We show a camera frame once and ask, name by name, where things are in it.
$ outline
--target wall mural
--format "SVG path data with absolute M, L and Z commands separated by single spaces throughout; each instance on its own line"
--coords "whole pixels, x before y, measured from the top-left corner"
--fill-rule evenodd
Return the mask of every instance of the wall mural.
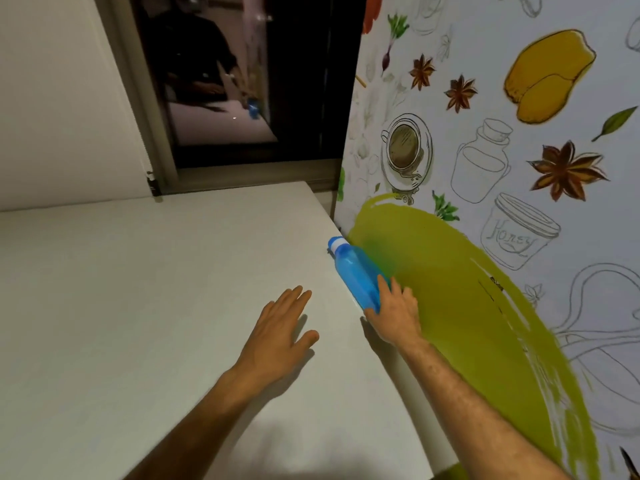
M 336 224 L 541 450 L 640 480 L 640 0 L 517 1 L 367 1 Z

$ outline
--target green leaves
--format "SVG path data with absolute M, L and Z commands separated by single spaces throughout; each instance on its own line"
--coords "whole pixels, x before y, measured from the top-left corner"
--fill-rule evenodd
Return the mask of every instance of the green leaves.
M 338 197 L 337 201 L 341 202 L 344 199 L 344 168 L 340 168 L 340 180 L 338 180 Z
M 623 111 L 617 112 L 613 116 L 610 116 L 609 119 L 606 120 L 602 125 L 601 133 L 594 139 L 592 139 L 591 142 L 596 141 L 600 136 L 604 136 L 606 134 L 613 133 L 613 131 L 619 130 L 620 127 L 627 122 L 627 120 L 631 117 L 636 109 L 637 106 L 633 106 L 628 109 L 624 109 Z
M 460 217 L 454 215 L 454 213 L 458 210 L 458 208 L 453 206 L 451 202 L 446 202 L 444 200 L 444 194 L 436 195 L 436 192 L 432 190 L 431 196 L 433 197 L 433 200 L 436 202 L 435 214 L 437 217 L 441 218 L 445 222 L 460 220 Z
M 409 28 L 409 24 L 406 23 L 406 15 L 398 16 L 396 13 L 391 17 L 387 15 L 389 25 L 391 26 L 391 40 L 402 37 L 405 31 Z

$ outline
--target bottle cap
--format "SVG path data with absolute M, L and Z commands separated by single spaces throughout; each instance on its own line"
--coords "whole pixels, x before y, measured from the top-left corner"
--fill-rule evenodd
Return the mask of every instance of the bottle cap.
M 347 240 L 343 237 L 332 237 L 329 239 L 329 249 L 331 249 L 333 254 L 335 254 L 338 248 L 343 244 L 348 244 Z

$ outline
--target brown star anise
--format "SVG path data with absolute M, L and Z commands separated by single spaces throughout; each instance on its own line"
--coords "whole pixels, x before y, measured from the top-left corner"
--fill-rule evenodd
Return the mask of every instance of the brown star anise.
M 531 190 L 539 190 L 551 185 L 551 198 L 557 201 L 563 193 L 571 198 L 586 200 L 584 184 L 597 180 L 608 180 L 604 172 L 596 167 L 602 160 L 598 153 L 582 153 L 575 157 L 575 146 L 567 141 L 561 150 L 555 146 L 542 147 L 542 160 L 529 162 L 542 177 L 536 180 Z
M 429 76 L 435 72 L 432 60 L 433 57 L 429 57 L 429 60 L 425 61 L 424 54 L 420 56 L 420 59 L 413 60 L 413 70 L 409 72 L 413 78 L 411 88 L 418 86 L 418 90 L 421 91 L 423 86 L 430 86 Z
M 473 87 L 475 81 L 475 79 L 471 79 L 465 82 L 462 74 L 460 74 L 460 79 L 451 80 L 451 89 L 445 92 L 447 97 L 451 98 L 447 110 L 453 106 L 456 107 L 456 112 L 460 112 L 461 107 L 469 109 L 469 99 L 471 99 L 474 94 L 478 94 L 476 88 Z

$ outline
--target black shirt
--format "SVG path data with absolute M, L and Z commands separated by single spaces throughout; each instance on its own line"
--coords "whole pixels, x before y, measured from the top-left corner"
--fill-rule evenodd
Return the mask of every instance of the black shirt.
M 237 65 L 227 40 L 210 20 L 180 10 L 167 11 L 149 21 L 148 44 L 158 76 L 168 73 L 184 82 L 213 82 L 223 85 L 217 62 L 229 72 Z M 226 100 L 226 95 L 197 94 L 175 89 L 178 101 Z

